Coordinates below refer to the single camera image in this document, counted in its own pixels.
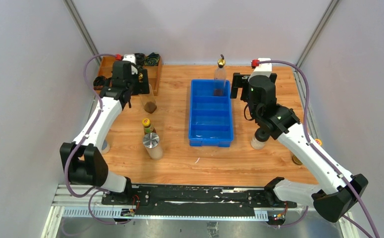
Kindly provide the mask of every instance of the bottle cap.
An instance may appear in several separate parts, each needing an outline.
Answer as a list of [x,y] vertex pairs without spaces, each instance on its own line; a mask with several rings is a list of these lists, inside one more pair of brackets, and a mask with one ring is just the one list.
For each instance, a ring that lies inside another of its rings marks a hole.
[[149,126],[149,125],[151,125],[151,121],[148,118],[144,118],[142,120],[142,125],[143,126]]
[[222,68],[225,65],[224,56],[221,55],[221,59],[218,60],[218,67]]
[[316,141],[320,146],[323,145],[323,143],[322,143],[322,141],[321,141],[320,139],[315,139],[315,141]]
[[144,146],[150,149],[156,147],[159,144],[159,142],[160,142],[160,137],[153,132],[146,134],[142,139],[142,143],[144,144]]

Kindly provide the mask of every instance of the blue plastic tray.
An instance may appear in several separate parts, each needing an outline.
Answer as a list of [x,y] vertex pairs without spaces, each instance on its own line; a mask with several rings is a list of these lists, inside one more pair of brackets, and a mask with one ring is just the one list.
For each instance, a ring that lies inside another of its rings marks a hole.
[[230,82],[225,83],[223,96],[213,96],[210,79],[193,79],[190,91],[189,144],[229,147],[234,139]]

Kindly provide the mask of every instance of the clear plastic bottle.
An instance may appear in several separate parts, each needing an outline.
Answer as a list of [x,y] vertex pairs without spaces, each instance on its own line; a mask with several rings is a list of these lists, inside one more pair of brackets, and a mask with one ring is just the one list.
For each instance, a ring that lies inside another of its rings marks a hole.
[[265,146],[268,139],[269,139],[269,134],[259,128],[255,132],[255,135],[253,136],[252,141],[250,142],[250,145],[252,145],[253,149],[255,150],[261,150]]
[[142,106],[144,107],[144,110],[148,112],[149,114],[152,114],[157,109],[157,104],[155,102],[154,92],[152,89],[151,84],[148,84],[150,87],[150,93],[149,94],[140,94],[139,97],[141,98]]
[[218,68],[214,74],[214,96],[223,96],[225,88],[225,80],[227,79],[227,71],[224,68],[225,60],[221,55],[221,59],[218,60]]

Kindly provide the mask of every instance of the plastic bottle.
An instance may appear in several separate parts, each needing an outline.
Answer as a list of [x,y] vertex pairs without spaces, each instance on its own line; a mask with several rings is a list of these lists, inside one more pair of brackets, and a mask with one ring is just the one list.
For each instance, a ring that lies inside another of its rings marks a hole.
[[268,139],[269,139],[269,134],[264,132],[261,128],[259,128],[256,130],[255,135],[253,136],[250,144],[252,145],[253,149],[261,150],[265,146]]
[[148,118],[144,118],[142,120],[142,125],[144,126],[144,135],[151,132],[157,133],[157,130],[155,130],[154,126],[151,124],[151,120],[149,120]]
[[221,55],[221,59],[218,60],[218,67],[214,74],[214,96],[224,95],[225,80],[227,79],[227,71],[224,66],[224,56]]
[[155,102],[154,92],[152,89],[151,84],[148,84],[150,87],[150,93],[149,94],[140,94],[139,97],[142,102],[142,106],[144,107],[144,110],[148,112],[149,114],[152,114],[157,109],[157,104]]
[[142,143],[153,160],[160,160],[163,157],[163,147],[160,143],[160,137],[156,133],[146,134]]

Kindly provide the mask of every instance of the cable connector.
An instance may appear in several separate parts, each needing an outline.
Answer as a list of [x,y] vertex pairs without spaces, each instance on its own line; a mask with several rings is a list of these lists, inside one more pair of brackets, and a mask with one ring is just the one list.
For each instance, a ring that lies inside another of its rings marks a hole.
[[258,59],[252,60],[252,68],[256,68],[258,65],[259,65],[259,60]]

